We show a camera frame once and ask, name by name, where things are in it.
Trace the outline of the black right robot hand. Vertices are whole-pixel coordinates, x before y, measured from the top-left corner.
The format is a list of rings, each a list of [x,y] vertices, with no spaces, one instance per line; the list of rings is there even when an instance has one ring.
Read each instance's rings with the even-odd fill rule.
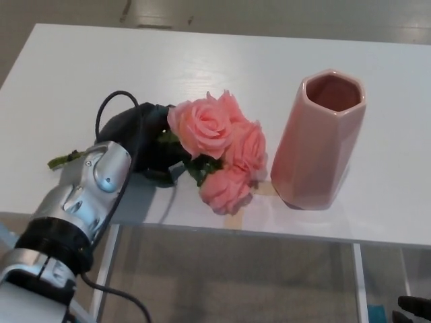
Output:
[[[430,299],[404,295],[398,297],[397,303],[402,310],[430,322]],[[413,323],[413,320],[401,312],[392,311],[392,322]]]

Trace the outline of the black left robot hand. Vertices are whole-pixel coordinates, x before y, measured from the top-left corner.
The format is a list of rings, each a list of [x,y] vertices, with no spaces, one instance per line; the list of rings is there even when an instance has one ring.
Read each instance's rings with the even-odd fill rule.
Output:
[[[143,117],[143,134],[139,140],[141,147],[133,172],[143,175],[157,186],[173,186],[178,176],[171,167],[187,156],[180,143],[159,141],[162,134],[170,130],[167,116],[169,109],[173,107],[149,102],[139,105]],[[138,121],[134,108],[113,116],[99,132],[99,140],[114,141],[134,156],[136,138],[139,134]]]

